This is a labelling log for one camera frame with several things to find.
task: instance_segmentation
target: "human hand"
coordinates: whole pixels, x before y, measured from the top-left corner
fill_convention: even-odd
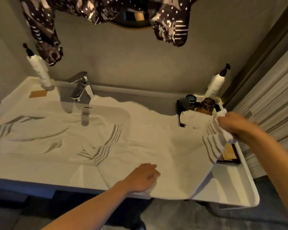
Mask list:
[[[224,117],[217,118],[221,128],[234,133],[238,138],[245,142],[250,134],[260,130],[260,128],[249,122],[243,115],[235,112],[228,112]]]
[[[128,193],[143,192],[150,188],[160,176],[156,167],[157,165],[150,163],[141,164],[122,180],[121,182],[127,188]]]

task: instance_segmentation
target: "white bottle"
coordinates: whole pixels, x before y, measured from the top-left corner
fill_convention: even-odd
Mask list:
[[[230,65],[226,64],[225,69],[223,69],[218,75],[214,76],[211,80],[211,82],[208,85],[208,90],[205,93],[204,98],[210,97],[213,98],[216,96],[218,91],[220,90],[221,86],[224,83],[225,75],[227,73],[227,70],[230,69]]]
[[[28,48],[26,43],[23,44],[23,47],[26,49],[28,55],[27,59],[39,77],[42,87],[49,91],[53,90],[54,86],[51,78],[49,77],[48,68],[43,59],[40,56],[35,55],[33,51]]]

